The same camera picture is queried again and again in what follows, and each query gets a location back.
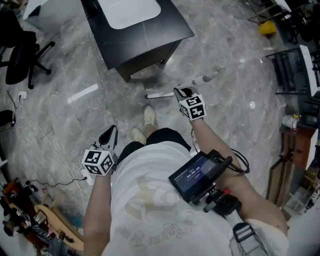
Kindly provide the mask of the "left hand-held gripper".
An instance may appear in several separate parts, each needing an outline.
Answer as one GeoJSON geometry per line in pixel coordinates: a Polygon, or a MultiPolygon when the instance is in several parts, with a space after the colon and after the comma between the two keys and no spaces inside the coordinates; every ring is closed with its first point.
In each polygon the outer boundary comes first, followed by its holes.
{"type": "Polygon", "coordinates": [[[93,144],[85,150],[82,165],[91,174],[96,176],[106,176],[116,168],[118,157],[115,147],[118,143],[118,128],[116,125],[109,127],[98,133],[93,144]]]}

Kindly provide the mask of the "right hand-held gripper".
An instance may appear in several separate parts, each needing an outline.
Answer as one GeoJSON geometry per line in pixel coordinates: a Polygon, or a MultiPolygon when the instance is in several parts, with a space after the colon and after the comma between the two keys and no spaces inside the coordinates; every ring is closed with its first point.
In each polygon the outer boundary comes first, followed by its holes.
{"type": "Polygon", "coordinates": [[[174,88],[173,93],[179,103],[182,114],[190,121],[203,119],[207,116],[206,106],[201,94],[195,87],[189,86],[182,89],[174,88]]]}

